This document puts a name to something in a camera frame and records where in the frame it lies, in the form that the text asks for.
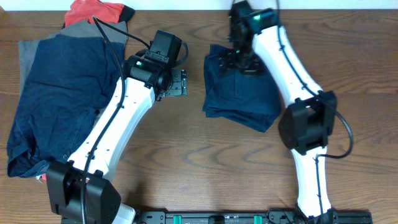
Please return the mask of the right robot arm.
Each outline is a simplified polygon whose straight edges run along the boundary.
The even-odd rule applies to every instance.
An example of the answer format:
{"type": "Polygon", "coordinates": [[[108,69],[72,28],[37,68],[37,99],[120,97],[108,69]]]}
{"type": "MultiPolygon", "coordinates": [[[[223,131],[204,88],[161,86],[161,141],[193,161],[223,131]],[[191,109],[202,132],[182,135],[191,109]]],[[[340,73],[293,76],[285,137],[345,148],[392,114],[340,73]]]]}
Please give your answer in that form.
{"type": "Polygon", "coordinates": [[[245,75],[267,70],[285,106],[279,135],[295,162],[298,180],[298,217],[305,223],[336,223],[326,189],[325,160],[333,132],[336,96],[323,91],[297,57],[271,8],[255,11],[247,1],[233,2],[229,10],[233,49],[219,59],[220,69],[245,75]]]}

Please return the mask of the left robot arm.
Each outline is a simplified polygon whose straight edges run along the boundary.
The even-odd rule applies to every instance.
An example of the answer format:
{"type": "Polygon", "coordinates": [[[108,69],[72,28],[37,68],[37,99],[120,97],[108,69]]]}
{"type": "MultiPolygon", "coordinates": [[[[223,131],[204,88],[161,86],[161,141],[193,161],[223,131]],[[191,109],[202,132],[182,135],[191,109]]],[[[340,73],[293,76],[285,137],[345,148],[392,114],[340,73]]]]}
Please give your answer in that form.
{"type": "Polygon", "coordinates": [[[156,101],[187,95],[178,55],[187,44],[158,30],[149,49],[124,61],[112,99],[82,145],[46,172],[50,207],[62,223],[133,223],[136,210],[111,181],[136,126],[156,101]]]}

